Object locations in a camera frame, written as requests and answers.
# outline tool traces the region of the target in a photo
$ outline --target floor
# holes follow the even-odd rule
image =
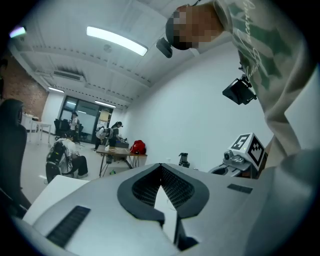
[[[33,203],[40,193],[46,188],[46,158],[51,146],[55,143],[53,135],[50,136],[50,145],[48,144],[48,134],[42,134],[42,141],[40,141],[40,134],[28,133],[27,143],[24,150],[24,156],[21,167],[21,187],[22,192],[26,198]],[[102,156],[92,149],[94,144],[84,143],[76,144],[80,156],[85,156],[88,165],[88,177],[83,180],[94,180],[99,178],[99,171]],[[123,162],[112,162],[109,165],[105,177],[109,173],[115,171],[116,173],[129,170],[128,165]]]

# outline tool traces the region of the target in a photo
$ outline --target air conditioning unit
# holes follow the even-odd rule
[[[51,74],[57,85],[84,87],[86,79],[82,75],[55,70]]]

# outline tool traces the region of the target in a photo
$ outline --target black device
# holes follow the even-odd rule
[[[195,4],[193,4],[192,6],[196,6],[201,0],[196,1]],[[162,52],[162,54],[164,56],[166,56],[168,59],[172,57],[172,44],[169,43],[164,37],[160,38],[155,46],[160,50],[160,52]],[[189,47],[184,47],[184,49],[180,49],[180,50],[187,50],[189,49]]]
[[[188,162],[188,153],[180,153],[179,157],[180,156],[181,158],[180,158],[179,166],[189,168],[190,163]]]
[[[251,87],[247,76],[243,74],[240,79],[235,79],[224,89],[222,94],[238,105],[247,105],[250,101],[257,99],[257,95],[250,90]]]

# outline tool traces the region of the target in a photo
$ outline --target red backpack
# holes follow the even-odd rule
[[[136,140],[130,151],[134,154],[144,155],[146,153],[146,144],[142,140]]]

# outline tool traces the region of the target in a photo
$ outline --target person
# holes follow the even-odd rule
[[[99,145],[101,145],[107,135],[108,132],[108,128],[105,127],[101,127],[96,133],[95,133],[95,148],[93,151],[96,151],[99,147]]]
[[[60,138],[57,142],[62,142],[68,152],[68,158],[71,159],[72,169],[71,173],[78,170],[77,178],[81,179],[88,176],[87,159],[84,155],[77,155],[76,144],[73,142],[74,138],[72,132],[66,134],[65,138]]]
[[[121,138],[119,137],[119,128],[124,127],[122,125],[122,122],[116,122],[114,125],[111,126],[112,129],[112,136],[109,139],[109,146],[110,147],[115,147],[117,141],[121,141]],[[112,163],[112,155],[108,154],[108,157],[106,159],[107,164]]]
[[[276,166],[300,150],[285,111],[306,85],[316,62],[302,33],[272,1],[213,0],[183,5],[165,25],[168,43],[179,50],[198,48],[223,32],[232,34],[241,66],[274,134],[265,167]]]
[[[4,87],[5,87],[5,81],[4,81],[4,71],[7,69],[8,66],[8,60],[2,59],[0,60],[0,103],[3,101],[4,98]]]
[[[71,120],[70,120],[70,130],[71,130],[71,136],[74,137],[76,135],[76,126],[78,123],[78,118],[77,118],[78,114],[77,112],[73,111],[72,112],[72,116],[71,116]]]

